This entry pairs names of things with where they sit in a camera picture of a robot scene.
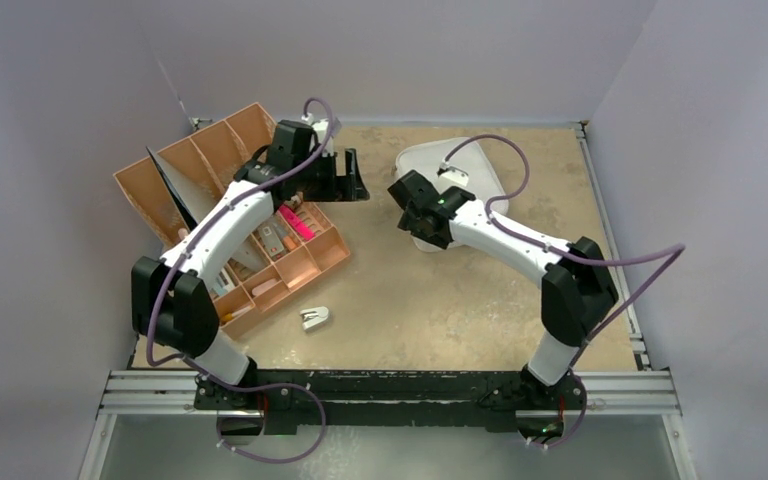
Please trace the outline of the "grey storage case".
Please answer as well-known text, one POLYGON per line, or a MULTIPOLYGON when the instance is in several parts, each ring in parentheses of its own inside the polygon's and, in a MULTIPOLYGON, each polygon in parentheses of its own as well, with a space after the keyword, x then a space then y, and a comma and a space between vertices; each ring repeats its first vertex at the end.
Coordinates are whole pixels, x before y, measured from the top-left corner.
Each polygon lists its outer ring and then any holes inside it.
MULTIPOLYGON (((439 194, 452 186, 461 187, 485 204, 491 197, 504 194, 501 182, 478 142, 471 142, 459 149, 446 162, 446 165, 441 167, 446 155, 465 140, 467 137, 426 142, 409 147, 397 156, 394 167, 395 182, 388 187, 387 191, 399 208, 404 210, 408 200, 413 196, 408 186, 397 186, 402 177, 411 171, 416 171, 421 179, 428 180, 439 194)), ((521 257, 524 249, 519 247, 520 251, 517 251, 514 248, 517 247, 514 241, 516 239, 511 240, 509 237, 505 239, 502 236, 503 233, 496 229, 492 234, 493 240, 479 240, 477 244, 472 240, 473 243, 467 245, 494 256, 500 261, 514 264, 519 261, 514 259, 521 257)), ((416 237, 412 237, 412 240, 420 251, 426 253, 442 252, 444 249, 463 246, 462 243, 453 242, 448 247, 440 248, 416 237)))

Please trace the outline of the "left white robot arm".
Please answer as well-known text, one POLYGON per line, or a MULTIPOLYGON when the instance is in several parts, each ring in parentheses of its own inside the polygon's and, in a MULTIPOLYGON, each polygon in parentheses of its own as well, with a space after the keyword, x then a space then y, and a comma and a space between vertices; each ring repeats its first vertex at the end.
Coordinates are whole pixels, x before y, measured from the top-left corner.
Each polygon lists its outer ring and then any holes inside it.
POLYGON ((299 195, 314 202, 368 199, 356 153, 344 154, 346 172, 336 172, 335 118, 277 123, 272 140, 260 146, 234 174, 226 192, 194 228, 159 258, 142 257, 131 269, 132 327, 149 346, 173 349, 220 383, 232 408, 257 399, 258 382, 247 375, 252 360, 221 330, 209 283, 258 227, 299 195))

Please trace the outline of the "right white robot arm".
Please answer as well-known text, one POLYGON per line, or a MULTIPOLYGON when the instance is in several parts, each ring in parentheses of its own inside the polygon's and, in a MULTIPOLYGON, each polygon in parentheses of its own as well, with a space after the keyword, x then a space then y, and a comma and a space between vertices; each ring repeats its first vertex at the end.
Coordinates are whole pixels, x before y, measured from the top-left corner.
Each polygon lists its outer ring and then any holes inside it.
POLYGON ((388 192, 402 211, 399 229, 440 249, 459 243, 481 251, 539 289, 544 332, 523 368, 521 392, 536 407, 556 399, 588 335, 618 301, 599 245, 587 237, 569 242, 531 230, 495 214, 460 186, 437 190, 414 170, 388 192))

